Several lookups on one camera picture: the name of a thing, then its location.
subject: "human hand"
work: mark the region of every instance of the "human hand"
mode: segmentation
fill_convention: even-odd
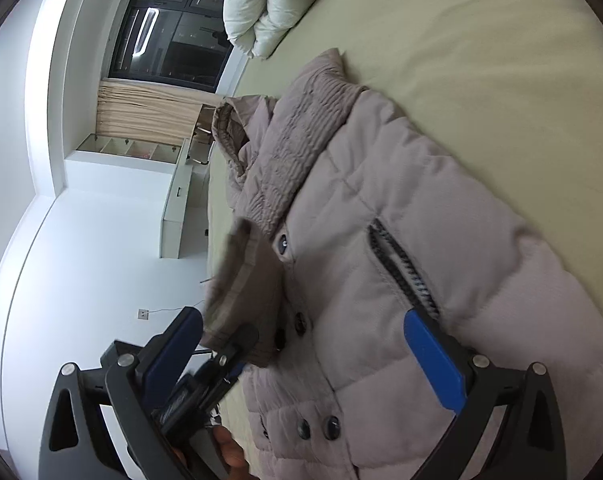
[[[231,468],[228,480],[259,480],[259,478],[249,473],[244,450],[235,442],[229,430],[223,426],[215,426],[212,428],[212,434],[219,443],[223,460]]]

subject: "window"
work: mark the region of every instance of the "window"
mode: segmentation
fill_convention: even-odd
[[[214,92],[232,45],[223,0],[130,0],[111,77]]]

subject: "blue gripper pad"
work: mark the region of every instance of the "blue gripper pad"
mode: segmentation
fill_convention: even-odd
[[[404,336],[441,405],[459,415],[466,404],[464,378],[414,309],[404,317]]]
[[[142,403],[147,410],[163,406],[168,401],[174,385],[199,345],[203,336],[201,312],[195,308],[189,309],[176,330],[170,332],[171,336],[145,373]]]

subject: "jacket pocket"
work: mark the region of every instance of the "jacket pocket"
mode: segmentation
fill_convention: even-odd
[[[395,280],[413,308],[421,306],[430,317],[438,320],[440,310],[430,293],[430,289],[419,275],[408,253],[393,238],[378,218],[374,219],[373,223],[368,226],[368,243],[379,263]]]

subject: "pink puffer jacket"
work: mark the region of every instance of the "pink puffer jacket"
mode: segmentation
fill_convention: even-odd
[[[248,262],[256,283],[235,280],[225,304],[218,288],[206,313],[217,343],[240,321],[263,328],[244,390],[264,478],[406,480],[453,418],[406,344],[411,304],[371,250],[373,224],[409,254],[447,333],[503,367],[546,364],[569,478],[590,471],[603,451],[597,308],[523,219],[392,102],[348,83],[336,50],[276,104],[228,99],[215,134],[229,203],[268,240],[243,262],[229,251],[226,270]]]

